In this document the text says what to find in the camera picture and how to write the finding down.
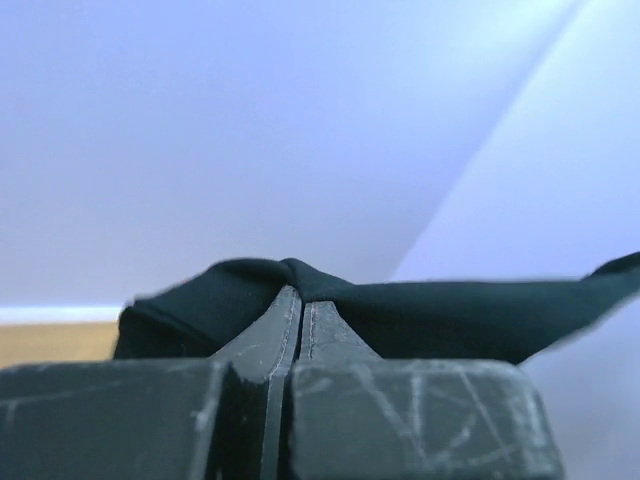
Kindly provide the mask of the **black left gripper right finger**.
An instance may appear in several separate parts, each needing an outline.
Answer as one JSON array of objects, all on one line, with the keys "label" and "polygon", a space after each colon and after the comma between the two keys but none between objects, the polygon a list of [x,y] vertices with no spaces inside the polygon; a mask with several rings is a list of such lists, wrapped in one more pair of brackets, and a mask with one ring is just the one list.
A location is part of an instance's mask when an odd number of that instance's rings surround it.
[{"label": "black left gripper right finger", "polygon": [[330,302],[305,307],[292,371],[297,479],[560,479],[541,399],[517,367],[385,360]]}]

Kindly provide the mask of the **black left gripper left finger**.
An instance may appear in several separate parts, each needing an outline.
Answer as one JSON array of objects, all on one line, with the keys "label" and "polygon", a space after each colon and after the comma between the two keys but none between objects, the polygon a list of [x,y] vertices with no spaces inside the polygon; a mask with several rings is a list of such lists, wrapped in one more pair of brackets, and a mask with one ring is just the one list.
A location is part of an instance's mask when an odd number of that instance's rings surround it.
[{"label": "black left gripper left finger", "polygon": [[283,288],[207,359],[1,373],[5,479],[274,479],[301,301]]}]

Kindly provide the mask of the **black t shirt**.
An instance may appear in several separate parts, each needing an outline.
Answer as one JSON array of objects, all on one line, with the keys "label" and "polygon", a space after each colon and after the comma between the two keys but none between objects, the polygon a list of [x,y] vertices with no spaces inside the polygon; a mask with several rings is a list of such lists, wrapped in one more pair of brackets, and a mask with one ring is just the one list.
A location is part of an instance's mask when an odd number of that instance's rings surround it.
[{"label": "black t shirt", "polygon": [[294,259],[235,259],[120,314],[118,359],[216,353],[266,312],[280,290],[332,302],[385,358],[494,359],[520,364],[639,291],[639,257],[626,255],[577,280],[353,284]]}]

